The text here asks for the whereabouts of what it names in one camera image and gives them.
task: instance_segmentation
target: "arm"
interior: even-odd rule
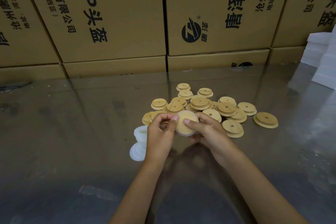
[[[160,113],[148,126],[144,163],[126,191],[110,224],[145,223],[156,182],[173,143],[178,119],[178,116],[170,113]]]
[[[184,120],[199,132],[191,141],[209,147],[217,162],[229,172],[259,224],[308,223],[229,139],[218,121],[204,113],[196,115],[205,123]]]

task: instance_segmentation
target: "stacked cardboard boxes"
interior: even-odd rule
[[[272,42],[273,60],[277,56],[281,63],[299,62],[310,33],[332,30],[335,4],[336,0],[286,0]]]
[[[168,69],[265,64],[284,2],[167,0]]]
[[[65,78],[32,0],[0,0],[0,83]]]
[[[166,71],[162,0],[34,1],[71,78]]]

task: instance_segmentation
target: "white silicone piece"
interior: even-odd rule
[[[196,116],[196,114],[193,113],[193,115],[195,115],[197,122],[199,122],[198,117]],[[189,134],[189,135],[184,135],[184,134],[178,132],[176,129],[175,129],[175,131],[176,131],[176,133],[178,133],[178,134],[181,135],[181,136],[192,136],[193,134],[196,133],[196,131],[194,131],[194,132],[192,132],[192,133]]]
[[[135,143],[131,147],[129,155],[132,160],[143,161],[145,159],[146,149],[143,148],[139,143]]]
[[[145,149],[147,146],[147,127],[148,125],[145,125],[145,126],[140,126],[134,129],[134,136],[136,140]]]

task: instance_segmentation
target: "hand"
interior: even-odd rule
[[[222,125],[210,116],[197,112],[196,116],[203,120],[195,122],[184,119],[184,124],[197,132],[190,137],[191,142],[200,142],[207,146],[216,161],[222,166],[226,166],[225,152],[228,149],[237,149],[236,145],[230,140]]]
[[[179,117],[170,113],[159,113],[147,128],[145,163],[163,167],[169,154]]]

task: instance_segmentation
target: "metal table surface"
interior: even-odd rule
[[[141,166],[133,130],[155,98],[233,97],[274,114],[233,139],[310,223],[336,223],[336,94],[304,64],[33,82],[0,93],[0,223],[107,223]],[[209,151],[176,136],[147,223],[255,223]]]

